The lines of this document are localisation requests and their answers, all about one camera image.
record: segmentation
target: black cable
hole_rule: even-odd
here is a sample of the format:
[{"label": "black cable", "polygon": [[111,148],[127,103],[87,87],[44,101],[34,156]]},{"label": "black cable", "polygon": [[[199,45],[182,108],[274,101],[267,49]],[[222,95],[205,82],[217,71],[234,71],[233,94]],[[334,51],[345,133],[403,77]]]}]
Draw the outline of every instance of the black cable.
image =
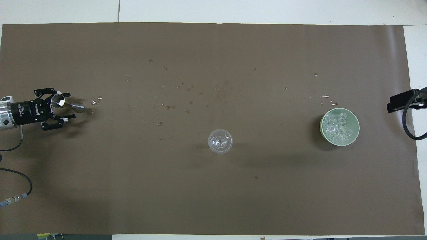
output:
[{"label": "black cable", "polygon": [[11,149],[6,149],[6,150],[0,149],[0,152],[9,152],[9,151],[15,150],[15,149],[17,149],[18,147],[21,146],[22,142],[24,141],[24,134],[23,134],[23,131],[22,131],[22,126],[19,126],[19,129],[21,131],[21,141],[19,142],[19,144],[16,147],[11,148]]},{"label": "black cable", "polygon": [[412,135],[412,133],[410,133],[408,130],[408,126],[406,125],[406,113],[408,112],[409,106],[415,100],[415,98],[418,95],[420,95],[421,93],[427,93],[427,88],[423,88],[423,89],[417,91],[416,93],[414,93],[414,95],[412,95],[411,98],[409,98],[409,100],[405,104],[405,108],[403,109],[403,114],[402,114],[403,129],[405,130],[406,135],[408,135],[413,140],[423,140],[423,139],[427,138],[427,132],[424,133],[423,135],[419,136],[419,137]]},{"label": "black cable", "polygon": [[[20,146],[21,146],[22,142],[24,141],[24,136],[23,136],[22,126],[19,126],[19,128],[20,128],[20,131],[21,131],[21,141],[19,142],[19,144],[18,144],[16,147],[11,148],[11,149],[6,149],[6,150],[2,150],[2,149],[0,149],[0,152],[9,152],[9,151],[15,150],[15,149],[17,149],[18,147],[20,147]],[[29,195],[29,194],[31,193],[31,191],[32,191],[32,182],[31,182],[31,180],[29,179],[29,177],[27,177],[27,175],[25,175],[25,174],[23,174],[23,173],[21,173],[21,172],[18,172],[18,171],[12,170],[12,169],[8,169],[8,168],[1,168],[1,167],[0,167],[0,170],[2,170],[2,171],[7,171],[7,172],[11,172],[11,173],[16,173],[16,174],[18,174],[18,175],[23,176],[23,177],[28,181],[28,183],[29,183],[29,191],[27,192],[27,195]]]},{"label": "black cable", "polygon": [[31,193],[31,191],[32,191],[32,182],[29,179],[29,177],[27,177],[25,174],[23,174],[21,172],[18,172],[18,171],[15,171],[15,170],[12,170],[12,169],[8,169],[8,168],[1,168],[0,167],[0,170],[11,172],[11,173],[16,173],[16,174],[19,174],[19,175],[23,176],[28,181],[28,183],[29,183],[29,191],[27,192],[27,195],[29,195]]}]

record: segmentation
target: clear plastic cup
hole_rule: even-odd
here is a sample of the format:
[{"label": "clear plastic cup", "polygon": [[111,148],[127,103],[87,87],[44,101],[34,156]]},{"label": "clear plastic cup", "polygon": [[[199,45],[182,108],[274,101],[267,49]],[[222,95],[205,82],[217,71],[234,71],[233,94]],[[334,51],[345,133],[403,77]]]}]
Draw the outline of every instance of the clear plastic cup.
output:
[{"label": "clear plastic cup", "polygon": [[209,135],[208,145],[214,153],[224,154],[231,149],[233,138],[227,130],[217,129]]}]

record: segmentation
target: brown paper mat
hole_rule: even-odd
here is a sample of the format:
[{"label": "brown paper mat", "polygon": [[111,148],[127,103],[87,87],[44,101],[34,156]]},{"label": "brown paper mat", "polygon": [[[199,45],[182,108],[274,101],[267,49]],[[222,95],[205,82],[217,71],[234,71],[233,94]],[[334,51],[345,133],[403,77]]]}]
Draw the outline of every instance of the brown paper mat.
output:
[{"label": "brown paper mat", "polygon": [[[92,108],[3,154],[34,191],[0,210],[2,234],[424,234],[415,142],[386,112],[409,89],[401,26],[4,25],[0,61],[2,96],[54,87]],[[359,118],[350,146],[319,133],[329,100]]]}]

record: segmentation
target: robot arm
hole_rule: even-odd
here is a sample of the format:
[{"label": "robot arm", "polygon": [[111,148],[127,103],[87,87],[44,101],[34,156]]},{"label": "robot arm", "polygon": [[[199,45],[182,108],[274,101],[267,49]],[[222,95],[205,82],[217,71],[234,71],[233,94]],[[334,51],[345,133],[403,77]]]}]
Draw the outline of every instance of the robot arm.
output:
[{"label": "robot arm", "polygon": [[[64,123],[70,118],[75,118],[74,114],[67,116],[58,116],[53,113],[53,108],[61,108],[66,103],[65,98],[70,97],[70,93],[61,93],[53,88],[43,88],[34,90],[36,99],[25,102],[14,102],[11,96],[4,97],[0,100],[0,129],[12,129],[29,123],[41,123],[44,131],[62,128]],[[82,104],[72,104],[71,107],[76,110],[84,110]],[[57,122],[48,124],[48,119],[54,119]]]}]

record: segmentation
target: cable connector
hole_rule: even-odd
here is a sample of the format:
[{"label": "cable connector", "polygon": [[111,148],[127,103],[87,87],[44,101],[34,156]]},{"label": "cable connector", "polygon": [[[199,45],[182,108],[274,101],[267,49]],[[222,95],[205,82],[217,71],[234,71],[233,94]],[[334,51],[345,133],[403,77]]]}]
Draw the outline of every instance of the cable connector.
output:
[{"label": "cable connector", "polygon": [[0,202],[0,208],[4,207],[6,205],[10,205],[10,204],[12,204],[14,202],[18,202],[18,201],[26,198],[27,196],[28,195],[26,193],[23,193],[21,195],[16,195],[16,196],[10,197],[10,198],[4,200],[3,202]]}]

